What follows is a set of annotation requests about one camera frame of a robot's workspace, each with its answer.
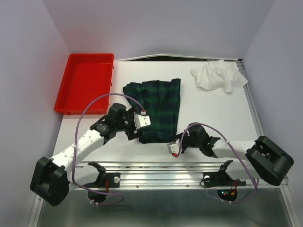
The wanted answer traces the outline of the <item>green plaid skirt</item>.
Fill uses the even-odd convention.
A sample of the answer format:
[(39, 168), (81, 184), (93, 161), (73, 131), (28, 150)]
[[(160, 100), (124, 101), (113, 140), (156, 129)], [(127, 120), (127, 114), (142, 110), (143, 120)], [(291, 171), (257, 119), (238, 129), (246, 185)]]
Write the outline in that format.
[(137, 100), (150, 117), (151, 125), (144, 129), (140, 143), (173, 141), (177, 134), (180, 87), (181, 79), (131, 82), (123, 87), (123, 93)]

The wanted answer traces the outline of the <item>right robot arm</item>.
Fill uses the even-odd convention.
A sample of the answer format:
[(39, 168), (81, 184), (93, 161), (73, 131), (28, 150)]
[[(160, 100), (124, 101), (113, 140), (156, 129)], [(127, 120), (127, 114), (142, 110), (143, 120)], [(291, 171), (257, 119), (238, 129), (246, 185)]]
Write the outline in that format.
[(201, 123), (190, 124), (168, 145), (169, 153), (179, 157), (187, 148), (197, 148), (205, 156), (227, 158), (218, 171), (205, 172), (201, 185), (205, 188), (245, 186), (250, 179), (279, 186), (294, 164), (293, 158), (266, 136), (256, 140), (229, 141), (222, 134), (210, 136)]

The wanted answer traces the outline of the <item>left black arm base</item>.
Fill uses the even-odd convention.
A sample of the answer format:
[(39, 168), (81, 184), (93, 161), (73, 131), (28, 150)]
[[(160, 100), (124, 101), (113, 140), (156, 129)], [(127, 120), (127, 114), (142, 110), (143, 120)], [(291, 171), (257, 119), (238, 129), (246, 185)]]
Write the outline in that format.
[(119, 188), (121, 174), (119, 172), (107, 173), (105, 167), (97, 162), (88, 162), (77, 169), (76, 183), (88, 188), (88, 199), (95, 205), (106, 205), (105, 201), (110, 194), (110, 188)]

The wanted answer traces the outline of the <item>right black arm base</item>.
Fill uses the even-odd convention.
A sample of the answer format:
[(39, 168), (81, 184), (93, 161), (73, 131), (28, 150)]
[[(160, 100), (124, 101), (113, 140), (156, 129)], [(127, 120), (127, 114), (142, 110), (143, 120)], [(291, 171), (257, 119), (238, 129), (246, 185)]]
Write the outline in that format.
[(226, 161), (217, 172), (204, 172), (203, 178), (200, 180), (200, 186), (203, 188), (220, 187), (217, 190), (218, 197), (229, 203), (233, 203), (237, 199), (238, 187), (247, 185), (245, 180), (233, 180), (227, 175), (227, 167), (232, 162), (232, 160)]

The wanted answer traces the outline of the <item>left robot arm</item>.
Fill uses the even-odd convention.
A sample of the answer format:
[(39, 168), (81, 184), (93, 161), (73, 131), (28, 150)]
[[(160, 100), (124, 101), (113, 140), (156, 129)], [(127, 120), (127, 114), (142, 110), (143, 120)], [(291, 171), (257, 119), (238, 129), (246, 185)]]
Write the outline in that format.
[(51, 158), (40, 158), (35, 166), (30, 190), (52, 206), (59, 205), (69, 192), (76, 188), (88, 190), (91, 203), (102, 204), (110, 195), (110, 185), (116, 187), (114, 178), (106, 176), (106, 169), (97, 162), (77, 168), (93, 151), (107, 144), (117, 133), (124, 132), (128, 140), (143, 135), (151, 121), (145, 111), (138, 113), (132, 107), (114, 103), (108, 113), (90, 126), (84, 135)]

